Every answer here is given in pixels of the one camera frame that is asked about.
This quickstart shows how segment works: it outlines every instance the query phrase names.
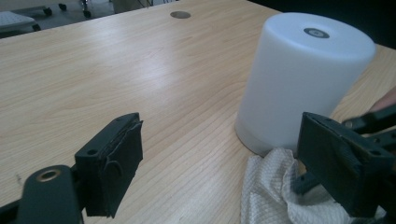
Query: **cloth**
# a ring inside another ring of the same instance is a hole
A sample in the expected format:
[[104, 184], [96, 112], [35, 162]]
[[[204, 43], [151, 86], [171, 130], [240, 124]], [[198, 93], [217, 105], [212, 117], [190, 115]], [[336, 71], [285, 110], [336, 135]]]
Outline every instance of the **cloth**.
[[352, 223], [341, 204], [322, 186], [304, 196], [291, 188], [298, 162], [291, 150], [272, 149], [267, 156], [248, 159], [242, 189], [241, 223]]

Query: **wooden tabletop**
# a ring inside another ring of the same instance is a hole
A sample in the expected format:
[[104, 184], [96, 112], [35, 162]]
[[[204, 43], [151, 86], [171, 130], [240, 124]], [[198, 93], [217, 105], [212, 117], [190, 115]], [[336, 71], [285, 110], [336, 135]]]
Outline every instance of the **wooden tabletop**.
[[[187, 11], [175, 19], [173, 11]], [[244, 0], [183, 0], [0, 39], [0, 204], [34, 171], [74, 154], [114, 118], [139, 112], [144, 159], [115, 219], [238, 223], [253, 155], [233, 128], [264, 21]], [[396, 51], [377, 47], [337, 120], [396, 85]]]

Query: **gray floor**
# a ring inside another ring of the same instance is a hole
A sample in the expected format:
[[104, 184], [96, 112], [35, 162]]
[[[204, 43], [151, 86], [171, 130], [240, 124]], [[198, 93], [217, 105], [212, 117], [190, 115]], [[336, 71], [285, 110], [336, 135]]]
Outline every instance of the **gray floor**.
[[[165, 2], [170, 2], [170, 0], [154, 0], [154, 6], [163, 4]], [[35, 10], [17, 11], [17, 13], [35, 19], [38, 25], [41, 27], [41, 30], [114, 15], [113, 3], [109, 2], [108, 0], [89, 1], [88, 8], [92, 16], [88, 19], [85, 18], [82, 12], [82, 5], [78, 0], [76, 0], [76, 3], [68, 3], [66, 6], [66, 11], [62, 11], [58, 5], [46, 6], [51, 9], [51, 16], [46, 16], [41, 8]], [[33, 29], [31, 27], [26, 27], [17, 31], [0, 33], [0, 38], [11, 37], [14, 35], [24, 35], [32, 32]]]

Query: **white cloth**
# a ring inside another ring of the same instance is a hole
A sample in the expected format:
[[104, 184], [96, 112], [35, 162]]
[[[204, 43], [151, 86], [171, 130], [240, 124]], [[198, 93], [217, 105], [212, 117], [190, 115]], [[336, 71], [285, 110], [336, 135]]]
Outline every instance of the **white cloth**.
[[275, 148], [264, 158], [248, 159], [242, 189], [241, 223], [351, 223], [344, 208], [322, 186], [304, 196], [291, 188], [298, 162], [291, 150]]

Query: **white cylinder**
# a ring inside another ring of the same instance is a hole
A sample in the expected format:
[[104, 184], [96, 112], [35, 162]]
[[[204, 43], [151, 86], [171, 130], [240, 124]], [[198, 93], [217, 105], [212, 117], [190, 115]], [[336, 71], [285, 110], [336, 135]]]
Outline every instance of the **white cylinder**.
[[329, 117], [374, 56], [370, 37], [340, 21], [269, 18], [236, 118], [238, 137], [262, 156], [273, 147], [295, 153], [303, 112]]

